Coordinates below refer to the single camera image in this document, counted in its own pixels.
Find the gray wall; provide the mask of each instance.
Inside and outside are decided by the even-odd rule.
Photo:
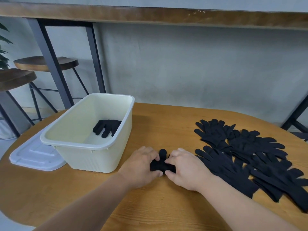
[[[25,19],[0,17],[0,22],[10,30],[3,35],[14,42],[2,44],[11,60],[41,55]],[[85,29],[47,31],[57,56],[77,58],[86,87],[98,92]],[[96,37],[106,54],[107,90],[137,102],[231,110],[280,124],[307,93],[306,31],[96,24]],[[84,97],[73,71],[64,74],[73,97]],[[37,86],[56,88],[50,73],[37,75]],[[33,107],[27,86],[12,94]],[[58,93],[45,94],[64,108]],[[41,100],[39,105],[47,107]],[[306,117],[301,119],[308,125]]]
[[[308,0],[9,0],[19,2],[225,9],[248,11],[308,11]]]

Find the person's left arm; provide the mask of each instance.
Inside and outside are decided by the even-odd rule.
[[[159,155],[151,147],[141,147],[134,151],[116,174],[65,207],[35,231],[101,230],[113,210],[131,189],[142,187],[163,175],[162,171],[150,171],[153,159],[159,160]]]

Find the forearm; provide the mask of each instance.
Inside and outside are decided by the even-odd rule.
[[[129,189],[125,179],[120,174],[115,174],[101,186],[61,210],[35,231],[101,230]]]
[[[198,191],[233,231],[298,230],[294,225],[248,198],[217,176],[213,176]]]

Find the wood grain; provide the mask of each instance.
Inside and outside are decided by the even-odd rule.
[[[0,70],[0,91],[8,91],[20,87],[36,79],[34,71],[16,68]]]
[[[62,168],[43,172],[9,162],[10,153],[64,111],[54,114],[25,132],[0,161],[0,210],[14,221],[37,226],[63,207],[85,195],[115,173],[130,154],[142,145],[169,153],[178,147],[194,152],[203,147],[193,132],[200,119],[224,120],[236,129],[258,130],[286,146],[294,167],[308,175],[308,145],[291,133],[244,114],[178,106],[136,103],[133,128],[119,166],[113,173]],[[308,230],[308,215],[285,196],[274,203],[262,190],[253,199],[302,230]],[[112,213],[103,230],[230,230],[225,221],[200,194],[176,186],[165,176],[131,191]]]
[[[308,28],[308,13],[1,2],[0,16],[197,26]]]
[[[79,65],[77,59],[66,57],[58,57],[57,59],[61,70],[71,69]],[[43,56],[17,59],[14,61],[14,64],[18,69],[49,72],[49,68]]]

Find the plastic bin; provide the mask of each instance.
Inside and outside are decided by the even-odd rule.
[[[92,93],[59,117],[41,134],[73,169],[109,173],[116,169],[132,129],[135,98]],[[99,120],[120,120],[117,132],[107,138],[92,131]]]

